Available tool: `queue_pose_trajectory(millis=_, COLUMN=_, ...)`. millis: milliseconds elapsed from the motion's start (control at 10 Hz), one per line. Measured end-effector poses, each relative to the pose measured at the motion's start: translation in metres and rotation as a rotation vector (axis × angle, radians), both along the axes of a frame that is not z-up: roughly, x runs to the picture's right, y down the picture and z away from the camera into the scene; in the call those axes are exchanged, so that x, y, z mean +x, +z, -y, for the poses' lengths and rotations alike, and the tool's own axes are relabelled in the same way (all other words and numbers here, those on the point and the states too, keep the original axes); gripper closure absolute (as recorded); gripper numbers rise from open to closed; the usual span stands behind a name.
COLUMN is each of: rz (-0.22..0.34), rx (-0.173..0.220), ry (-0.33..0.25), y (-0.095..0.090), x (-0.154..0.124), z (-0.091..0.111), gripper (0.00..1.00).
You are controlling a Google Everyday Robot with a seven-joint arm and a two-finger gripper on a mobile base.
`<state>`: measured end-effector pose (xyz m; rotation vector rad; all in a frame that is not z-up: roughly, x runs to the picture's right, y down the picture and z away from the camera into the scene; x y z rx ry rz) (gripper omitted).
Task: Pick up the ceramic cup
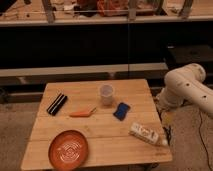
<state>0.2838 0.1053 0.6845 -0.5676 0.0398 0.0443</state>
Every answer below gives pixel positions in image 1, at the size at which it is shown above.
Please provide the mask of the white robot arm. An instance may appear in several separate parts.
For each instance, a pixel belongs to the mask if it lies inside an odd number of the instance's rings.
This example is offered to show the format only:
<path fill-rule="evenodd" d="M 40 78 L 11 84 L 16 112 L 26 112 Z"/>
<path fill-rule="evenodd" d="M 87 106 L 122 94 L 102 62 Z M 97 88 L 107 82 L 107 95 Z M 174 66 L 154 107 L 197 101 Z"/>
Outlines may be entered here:
<path fill-rule="evenodd" d="M 213 89 L 203 84 L 205 78 L 205 69 L 197 63 L 170 70 L 164 76 L 165 87 L 157 95 L 159 107 L 171 110 L 188 100 L 213 119 Z"/>

